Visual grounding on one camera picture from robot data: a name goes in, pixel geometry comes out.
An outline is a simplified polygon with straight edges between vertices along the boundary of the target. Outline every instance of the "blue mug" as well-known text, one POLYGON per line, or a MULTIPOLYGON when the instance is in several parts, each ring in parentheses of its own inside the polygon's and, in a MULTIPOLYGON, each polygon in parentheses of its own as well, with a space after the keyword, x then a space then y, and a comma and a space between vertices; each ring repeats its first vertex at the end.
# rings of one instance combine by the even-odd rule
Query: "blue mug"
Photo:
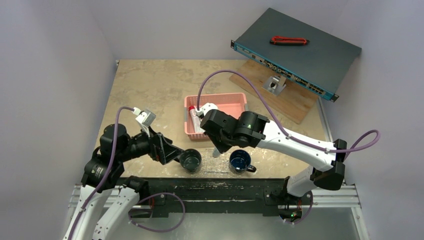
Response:
POLYGON ((229 156, 229 168, 236 174, 244 172, 256 172, 256 167, 251 165, 252 159, 248 152, 244 150, 235 150, 229 156))

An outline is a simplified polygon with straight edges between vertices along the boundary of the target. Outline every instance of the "dark blue cup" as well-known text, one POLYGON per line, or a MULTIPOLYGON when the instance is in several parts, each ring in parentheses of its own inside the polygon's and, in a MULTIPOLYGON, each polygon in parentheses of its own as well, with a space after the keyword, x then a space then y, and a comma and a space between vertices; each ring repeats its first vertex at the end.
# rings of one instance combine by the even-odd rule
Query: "dark blue cup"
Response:
POLYGON ((196 149, 187 149, 179 156, 179 164, 189 173, 195 173, 201 168, 202 155, 196 149))
POLYGON ((244 150, 235 150, 229 156, 229 168, 236 174, 244 172, 256 172, 256 167, 251 165, 252 159, 248 152, 244 150))

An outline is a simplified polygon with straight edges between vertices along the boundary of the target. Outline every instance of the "white wall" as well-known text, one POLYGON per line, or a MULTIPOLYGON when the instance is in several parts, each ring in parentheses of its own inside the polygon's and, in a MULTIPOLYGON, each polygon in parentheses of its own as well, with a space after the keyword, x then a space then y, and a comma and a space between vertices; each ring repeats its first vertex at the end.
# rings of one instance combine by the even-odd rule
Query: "white wall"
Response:
POLYGON ((230 48, 273 7, 331 31, 348 0, 88 0, 117 59, 241 59, 230 48))
POLYGON ((0 239, 60 239, 114 59, 84 0, 0 3, 0 239))
POLYGON ((326 110, 333 136, 352 143, 381 130, 347 160, 373 240, 423 239, 424 2, 349 1, 333 34, 362 47, 326 110))

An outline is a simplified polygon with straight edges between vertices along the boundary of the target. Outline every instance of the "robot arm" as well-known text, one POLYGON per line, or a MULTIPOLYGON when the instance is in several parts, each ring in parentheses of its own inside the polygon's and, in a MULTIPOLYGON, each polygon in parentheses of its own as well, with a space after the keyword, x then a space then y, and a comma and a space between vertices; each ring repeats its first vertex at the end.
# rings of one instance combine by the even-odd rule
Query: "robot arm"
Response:
POLYGON ((140 195, 149 195, 149 190, 146 188, 147 183, 144 183, 142 179, 128 178, 130 180, 127 184, 128 187, 121 191, 123 194, 121 197, 126 201, 115 201, 98 222, 106 200, 124 172, 124 162, 143 155, 149 155, 154 161, 160 162, 162 165, 171 161, 179 161, 178 157, 183 150, 174 146, 172 140, 164 137, 162 133, 155 132, 150 127, 156 116, 148 110, 141 111, 138 108, 134 108, 133 113, 137 115, 136 121, 142 129, 141 133, 130 137, 125 126, 118 124, 115 161, 110 173, 104 184, 89 199, 85 209, 82 209, 83 203, 105 176, 111 159, 114 125, 109 125, 104 129, 100 137, 100 146, 94 150, 91 160, 84 167, 77 210, 73 214, 64 240, 86 240, 92 239, 92 237, 93 239, 106 239, 114 231, 116 226, 114 223, 120 221, 124 216, 123 214, 126 214, 127 210, 131 209, 141 199, 140 195))
POLYGON ((347 144, 343 140, 320 141, 290 130, 286 130, 289 136, 285 136, 274 121, 252 111, 245 111, 239 119, 235 119, 222 111, 211 109, 205 113, 200 127, 221 154, 232 146, 263 148, 309 164, 307 169, 288 179, 286 191, 294 197, 301 197, 317 187, 339 190, 342 185, 345 174, 344 153, 323 152, 297 143, 290 137, 328 150, 346 149, 347 144))

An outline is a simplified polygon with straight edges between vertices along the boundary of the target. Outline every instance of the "mug handle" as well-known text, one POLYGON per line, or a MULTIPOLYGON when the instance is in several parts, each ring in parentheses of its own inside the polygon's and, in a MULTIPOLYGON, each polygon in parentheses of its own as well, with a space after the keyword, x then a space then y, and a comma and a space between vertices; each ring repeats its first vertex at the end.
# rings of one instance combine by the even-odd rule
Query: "mug handle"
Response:
POLYGON ((255 167, 255 166, 253 166, 253 165, 249 165, 249 166, 247 167, 247 171, 248 171, 248 172, 251 172, 251 173, 254 173, 254 172, 256 172, 256 167, 255 167))

